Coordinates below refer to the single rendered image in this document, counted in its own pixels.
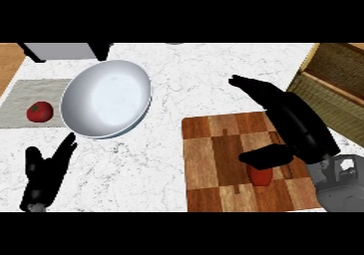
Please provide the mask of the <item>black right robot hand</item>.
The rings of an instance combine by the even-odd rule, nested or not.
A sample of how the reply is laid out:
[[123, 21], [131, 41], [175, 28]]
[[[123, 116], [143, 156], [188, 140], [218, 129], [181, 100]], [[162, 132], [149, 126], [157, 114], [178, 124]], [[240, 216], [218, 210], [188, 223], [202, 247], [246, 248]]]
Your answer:
[[243, 152], [239, 160], [257, 169], [268, 169], [288, 164], [299, 157], [314, 164], [339, 152], [339, 146], [319, 114], [291, 92], [285, 92], [270, 82], [233, 75], [228, 83], [240, 88], [265, 109], [265, 115], [276, 127], [285, 144], [274, 143]]

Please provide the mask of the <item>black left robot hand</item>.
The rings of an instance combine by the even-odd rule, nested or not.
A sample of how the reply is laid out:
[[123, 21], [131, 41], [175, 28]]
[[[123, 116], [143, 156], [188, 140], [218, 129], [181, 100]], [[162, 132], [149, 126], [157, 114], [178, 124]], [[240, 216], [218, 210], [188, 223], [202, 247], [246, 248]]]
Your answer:
[[76, 147], [76, 135], [70, 133], [50, 158], [42, 156], [41, 149], [36, 146], [30, 146], [26, 149], [26, 175], [29, 183], [20, 203], [20, 209], [24, 212], [32, 212], [29, 210], [30, 204], [42, 203], [47, 208], [52, 205]]

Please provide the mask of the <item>wicker basket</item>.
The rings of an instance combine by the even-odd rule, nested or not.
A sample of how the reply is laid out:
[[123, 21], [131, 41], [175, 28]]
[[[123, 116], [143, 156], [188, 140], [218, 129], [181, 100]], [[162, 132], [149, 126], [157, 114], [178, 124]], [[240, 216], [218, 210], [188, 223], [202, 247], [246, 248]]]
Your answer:
[[317, 43], [288, 91], [326, 125], [364, 147], [364, 50], [348, 43]]

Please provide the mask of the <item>red bell pepper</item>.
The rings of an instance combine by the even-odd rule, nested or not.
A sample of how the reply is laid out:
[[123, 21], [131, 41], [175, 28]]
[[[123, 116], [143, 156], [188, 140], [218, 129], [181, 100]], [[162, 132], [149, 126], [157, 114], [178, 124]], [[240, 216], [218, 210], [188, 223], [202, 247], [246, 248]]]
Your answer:
[[254, 166], [246, 166], [248, 177], [254, 186], [268, 186], [273, 180], [273, 169], [257, 169]]

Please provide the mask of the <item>wooden cutting board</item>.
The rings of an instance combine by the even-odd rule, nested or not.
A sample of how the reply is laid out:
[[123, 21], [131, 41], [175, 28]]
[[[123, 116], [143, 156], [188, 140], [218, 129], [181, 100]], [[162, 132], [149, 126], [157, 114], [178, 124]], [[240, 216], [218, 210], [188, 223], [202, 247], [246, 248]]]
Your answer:
[[239, 155], [283, 139], [264, 112], [183, 120], [186, 199], [190, 212], [317, 209], [316, 188], [301, 159], [273, 168], [254, 186]]

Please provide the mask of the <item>red tomato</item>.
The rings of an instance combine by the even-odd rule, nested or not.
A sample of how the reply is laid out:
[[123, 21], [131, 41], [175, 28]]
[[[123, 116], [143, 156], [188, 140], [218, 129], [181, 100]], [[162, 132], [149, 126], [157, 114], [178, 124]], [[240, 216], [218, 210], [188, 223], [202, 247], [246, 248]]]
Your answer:
[[33, 123], [45, 123], [54, 117], [54, 107], [48, 102], [38, 102], [27, 110], [27, 119]]

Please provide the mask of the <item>grey placemat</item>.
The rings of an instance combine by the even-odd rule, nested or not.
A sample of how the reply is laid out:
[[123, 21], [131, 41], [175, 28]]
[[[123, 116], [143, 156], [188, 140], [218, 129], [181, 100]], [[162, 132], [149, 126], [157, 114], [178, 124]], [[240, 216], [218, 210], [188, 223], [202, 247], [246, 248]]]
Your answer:
[[[18, 80], [0, 106], [0, 128], [63, 128], [60, 102], [70, 79]], [[45, 123], [27, 119], [27, 110], [38, 102], [48, 102], [54, 116]]]

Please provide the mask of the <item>white bowl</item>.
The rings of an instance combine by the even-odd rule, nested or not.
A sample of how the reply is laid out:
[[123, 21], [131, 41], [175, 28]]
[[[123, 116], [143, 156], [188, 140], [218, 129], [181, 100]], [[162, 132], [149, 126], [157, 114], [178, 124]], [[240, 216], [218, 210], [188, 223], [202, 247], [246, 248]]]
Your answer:
[[78, 135], [107, 139], [137, 127], [152, 102], [152, 79], [143, 67], [106, 61], [72, 80], [61, 97], [61, 120]]

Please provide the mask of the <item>grey appliance with black legs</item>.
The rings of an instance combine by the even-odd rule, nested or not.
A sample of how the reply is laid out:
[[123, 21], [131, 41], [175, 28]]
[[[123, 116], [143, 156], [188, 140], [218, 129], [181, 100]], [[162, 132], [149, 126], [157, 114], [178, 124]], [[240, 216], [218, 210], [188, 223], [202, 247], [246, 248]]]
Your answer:
[[113, 43], [20, 43], [26, 56], [36, 62], [109, 58]]

